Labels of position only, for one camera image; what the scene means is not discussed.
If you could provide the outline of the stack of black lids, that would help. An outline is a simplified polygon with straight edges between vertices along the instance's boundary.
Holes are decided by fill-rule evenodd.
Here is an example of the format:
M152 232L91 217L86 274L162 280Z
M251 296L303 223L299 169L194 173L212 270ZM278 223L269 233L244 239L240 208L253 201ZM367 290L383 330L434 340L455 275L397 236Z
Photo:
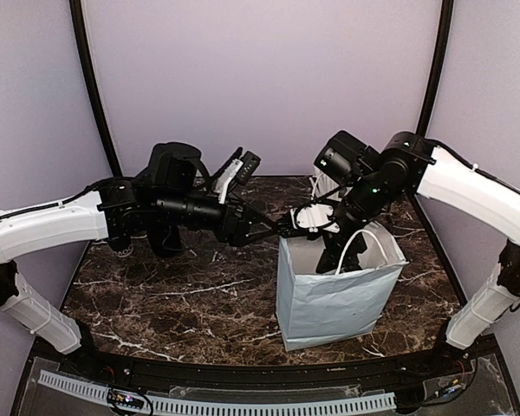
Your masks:
M179 228L176 225L152 227L146 234L151 250L157 257L175 257L184 251Z

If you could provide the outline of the white paper bag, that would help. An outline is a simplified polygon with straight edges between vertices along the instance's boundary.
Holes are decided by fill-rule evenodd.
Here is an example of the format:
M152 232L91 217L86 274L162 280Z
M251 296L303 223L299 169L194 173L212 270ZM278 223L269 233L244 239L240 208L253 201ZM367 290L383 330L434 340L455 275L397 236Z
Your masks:
M356 233L367 249L355 271L317 274L322 241L281 238L276 317L286 351L317 347L372 332L407 260L394 236L372 222Z

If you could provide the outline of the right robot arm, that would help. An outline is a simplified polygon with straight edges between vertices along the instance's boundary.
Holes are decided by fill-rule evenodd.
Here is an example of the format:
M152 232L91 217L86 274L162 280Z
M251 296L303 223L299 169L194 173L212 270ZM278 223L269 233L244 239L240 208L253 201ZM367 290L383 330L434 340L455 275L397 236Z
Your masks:
M395 134L382 152L340 131L315 159L315 167L347 194L328 223L338 231L324 238L317 272L335 270L355 232L401 193L412 192L452 206L501 232L507 243L483 286L448 322L445 342L430 351L425 368L442 376L465 350L520 302L520 190L460 157L448 145L411 132Z

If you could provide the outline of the stack of paper cups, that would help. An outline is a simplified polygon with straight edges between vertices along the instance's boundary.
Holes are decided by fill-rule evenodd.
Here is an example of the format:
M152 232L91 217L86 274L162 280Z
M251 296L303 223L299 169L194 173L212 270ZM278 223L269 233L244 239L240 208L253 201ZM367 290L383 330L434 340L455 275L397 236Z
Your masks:
M131 240L108 240L107 245L118 258L129 257L133 253Z

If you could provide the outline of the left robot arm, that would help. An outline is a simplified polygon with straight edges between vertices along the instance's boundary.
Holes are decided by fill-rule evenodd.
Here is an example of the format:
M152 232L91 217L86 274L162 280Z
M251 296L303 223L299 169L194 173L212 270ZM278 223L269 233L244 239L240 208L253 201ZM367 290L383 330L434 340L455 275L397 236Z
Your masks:
M104 357L84 324L65 316L38 294L19 272L16 260L82 241L104 241L118 257L145 234L157 257L184 249L179 231L211 231L232 247L276 233L276 224L233 194L257 169L260 159L236 150L214 174L200 151L186 143L159 143L147 167L133 177L112 177L72 197L12 211L0 211L0 311L47 341L87 378L105 370Z

